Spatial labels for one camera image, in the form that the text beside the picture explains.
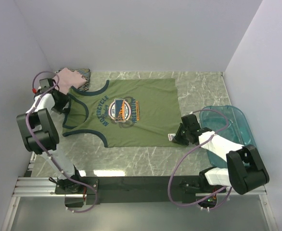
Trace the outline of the green graphic tank top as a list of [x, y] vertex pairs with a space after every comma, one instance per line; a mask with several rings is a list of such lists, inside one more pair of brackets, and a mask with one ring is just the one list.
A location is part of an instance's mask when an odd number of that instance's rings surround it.
[[97, 91], [71, 87], [63, 136], [90, 133], [104, 147], [179, 147], [181, 122], [173, 78], [107, 80]]

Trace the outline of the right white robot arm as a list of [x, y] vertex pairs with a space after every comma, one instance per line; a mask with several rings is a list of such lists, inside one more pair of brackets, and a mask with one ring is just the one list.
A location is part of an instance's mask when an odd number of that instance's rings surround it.
[[218, 135], [209, 128], [201, 128], [194, 114], [183, 116], [181, 120], [173, 142], [196, 144], [227, 164], [226, 167], [202, 170], [197, 182], [200, 190], [209, 192], [217, 185], [232, 187], [238, 194], [243, 195], [269, 183], [269, 174], [255, 146], [244, 146]]

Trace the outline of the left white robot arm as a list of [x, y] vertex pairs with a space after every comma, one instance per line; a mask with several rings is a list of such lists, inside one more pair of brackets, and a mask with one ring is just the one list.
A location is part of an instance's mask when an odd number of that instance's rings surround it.
[[64, 111], [69, 102], [68, 96], [59, 91], [59, 77], [44, 78], [39, 81], [39, 88], [32, 88], [34, 102], [30, 109], [16, 117], [17, 125], [25, 148], [42, 156], [55, 170], [59, 180], [67, 179], [66, 188], [71, 193], [83, 189], [83, 181], [76, 177], [78, 171], [57, 147], [60, 138], [51, 118], [51, 111]]

